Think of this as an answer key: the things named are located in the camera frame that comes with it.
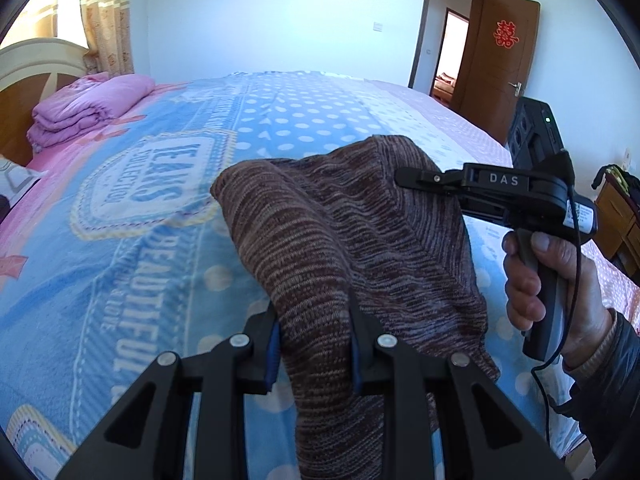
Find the dark jacket forearm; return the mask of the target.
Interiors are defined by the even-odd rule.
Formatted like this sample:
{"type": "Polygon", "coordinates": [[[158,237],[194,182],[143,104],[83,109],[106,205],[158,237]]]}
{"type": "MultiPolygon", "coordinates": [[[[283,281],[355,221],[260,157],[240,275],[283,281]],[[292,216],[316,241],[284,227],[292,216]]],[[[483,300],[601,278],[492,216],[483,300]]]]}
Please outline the dark jacket forearm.
{"type": "Polygon", "coordinates": [[[620,312],[608,314],[613,324],[598,350],[565,370],[574,379],[570,400],[553,409],[578,422],[598,466],[615,456],[622,469],[639,448],[639,336],[620,312]]]}

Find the person's right hand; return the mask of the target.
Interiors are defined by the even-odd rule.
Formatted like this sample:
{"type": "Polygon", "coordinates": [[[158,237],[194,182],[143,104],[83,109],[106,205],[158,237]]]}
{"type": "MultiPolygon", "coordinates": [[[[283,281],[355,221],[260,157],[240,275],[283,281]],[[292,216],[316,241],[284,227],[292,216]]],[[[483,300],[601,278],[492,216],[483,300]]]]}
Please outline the person's right hand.
{"type": "MultiPolygon", "coordinates": [[[[567,305],[574,314],[561,354],[564,364],[572,370],[596,353],[611,331],[614,318],[602,304],[597,268],[591,259],[566,240],[546,233],[534,233],[530,244],[539,262],[567,282],[567,305]]],[[[518,330],[530,330],[546,315],[538,298],[541,280],[518,255],[518,238],[513,231],[503,237],[502,248],[506,252],[506,315],[518,330]]]]}

